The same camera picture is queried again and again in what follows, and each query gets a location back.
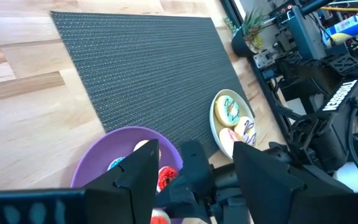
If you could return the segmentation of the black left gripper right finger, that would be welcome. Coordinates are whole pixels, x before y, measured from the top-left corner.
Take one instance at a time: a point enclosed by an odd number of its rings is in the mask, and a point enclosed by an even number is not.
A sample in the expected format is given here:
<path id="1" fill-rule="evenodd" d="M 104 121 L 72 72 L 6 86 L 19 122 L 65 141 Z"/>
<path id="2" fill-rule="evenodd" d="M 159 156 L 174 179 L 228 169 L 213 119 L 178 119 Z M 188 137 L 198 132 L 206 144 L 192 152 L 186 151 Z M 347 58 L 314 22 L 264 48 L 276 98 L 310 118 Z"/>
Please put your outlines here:
<path id="1" fill-rule="evenodd" d="M 321 169 L 292 166 L 235 142 L 236 174 L 255 223 L 350 223 L 352 190 Z"/>

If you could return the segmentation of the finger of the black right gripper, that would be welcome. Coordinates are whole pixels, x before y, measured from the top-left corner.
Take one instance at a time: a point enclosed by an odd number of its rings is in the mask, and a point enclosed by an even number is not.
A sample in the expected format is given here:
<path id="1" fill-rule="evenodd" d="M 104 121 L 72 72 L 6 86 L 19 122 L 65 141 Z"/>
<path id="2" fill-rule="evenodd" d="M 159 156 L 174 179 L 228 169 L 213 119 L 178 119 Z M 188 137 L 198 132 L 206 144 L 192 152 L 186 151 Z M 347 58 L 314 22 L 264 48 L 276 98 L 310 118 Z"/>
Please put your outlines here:
<path id="1" fill-rule="evenodd" d="M 199 218 L 211 223 L 211 213 L 206 199 L 192 189 L 182 174 L 155 196 L 154 207 L 162 208 L 170 218 Z"/>
<path id="2" fill-rule="evenodd" d="M 197 195 L 207 195 L 214 187 L 214 177 L 208 158 L 198 141 L 186 141 L 181 145 L 183 173 Z"/>

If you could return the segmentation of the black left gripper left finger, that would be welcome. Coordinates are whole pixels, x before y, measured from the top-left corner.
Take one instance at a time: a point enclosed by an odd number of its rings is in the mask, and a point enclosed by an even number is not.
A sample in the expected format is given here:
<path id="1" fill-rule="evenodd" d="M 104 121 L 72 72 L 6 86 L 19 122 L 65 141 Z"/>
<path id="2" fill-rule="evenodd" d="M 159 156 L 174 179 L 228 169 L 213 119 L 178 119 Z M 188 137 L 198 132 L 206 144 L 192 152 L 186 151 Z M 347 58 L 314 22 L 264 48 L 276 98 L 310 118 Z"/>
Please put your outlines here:
<path id="1" fill-rule="evenodd" d="M 87 223 L 149 223 L 158 179 L 152 139 L 84 186 Z"/>

